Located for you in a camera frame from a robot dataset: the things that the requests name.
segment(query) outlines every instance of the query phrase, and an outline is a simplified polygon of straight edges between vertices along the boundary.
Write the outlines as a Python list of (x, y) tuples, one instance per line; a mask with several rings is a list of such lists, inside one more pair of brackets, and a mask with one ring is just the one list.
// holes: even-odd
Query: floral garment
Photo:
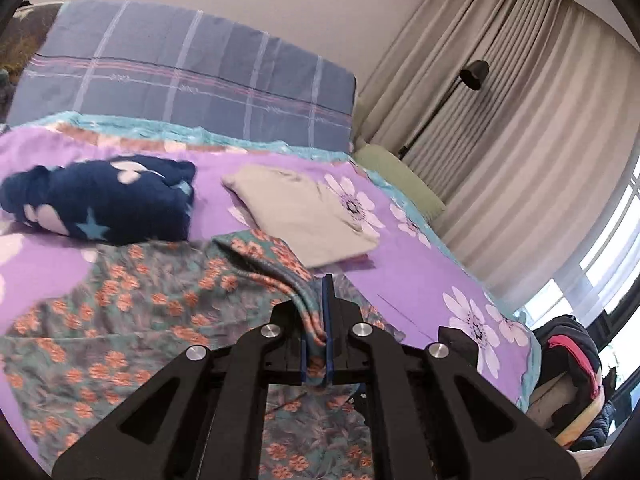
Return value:
[[(335, 281), (366, 319), (393, 332), (346, 278)], [(189, 345), (231, 345), (289, 299), (311, 342), (310, 371), (321, 372), (318, 284), (281, 240), (252, 230), (209, 242), (102, 247), (84, 282), (36, 304), (0, 338), (5, 373), (43, 462), (51, 468)], [(367, 460), (348, 458), (353, 446), (370, 456), (362, 418), (345, 407), (353, 390), (272, 386), (261, 477), (370, 474)]]

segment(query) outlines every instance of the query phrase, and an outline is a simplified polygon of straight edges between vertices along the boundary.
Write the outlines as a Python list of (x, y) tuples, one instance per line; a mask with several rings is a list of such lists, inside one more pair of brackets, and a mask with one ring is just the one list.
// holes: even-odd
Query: silver screw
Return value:
[(356, 323), (351, 327), (351, 330), (359, 337), (366, 337), (372, 334), (373, 327), (369, 323)]
[(202, 345), (194, 345), (187, 348), (187, 359), (190, 361), (200, 361), (207, 355), (207, 349)]
[(273, 323), (266, 324), (260, 329), (260, 333), (269, 338), (279, 336), (281, 331), (280, 327)]
[(429, 353), (436, 359), (444, 359), (449, 355), (449, 347), (443, 343), (434, 343), (429, 346)]

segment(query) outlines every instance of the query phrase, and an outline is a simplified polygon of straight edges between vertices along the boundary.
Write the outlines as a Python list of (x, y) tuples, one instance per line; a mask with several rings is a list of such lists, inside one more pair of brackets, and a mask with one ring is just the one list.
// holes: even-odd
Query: lamp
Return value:
[(489, 64), (485, 60), (475, 60), (460, 71), (460, 79), (472, 90), (478, 91), (489, 75)]

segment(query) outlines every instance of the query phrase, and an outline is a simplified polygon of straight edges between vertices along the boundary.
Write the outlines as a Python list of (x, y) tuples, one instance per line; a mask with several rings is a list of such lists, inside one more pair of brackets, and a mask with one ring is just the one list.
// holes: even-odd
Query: navy blue fabric with stars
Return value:
[(62, 235), (122, 245), (189, 235), (196, 167), (154, 156), (35, 166), (0, 185), (17, 221)]

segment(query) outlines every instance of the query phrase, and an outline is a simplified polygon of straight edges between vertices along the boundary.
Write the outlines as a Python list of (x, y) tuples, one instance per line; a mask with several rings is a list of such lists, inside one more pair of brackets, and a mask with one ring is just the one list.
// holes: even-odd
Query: green pillow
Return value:
[(445, 205), (429, 187), (382, 146), (367, 144), (353, 154), (354, 160), (367, 170), (377, 171), (411, 200), (427, 222), (433, 222)]

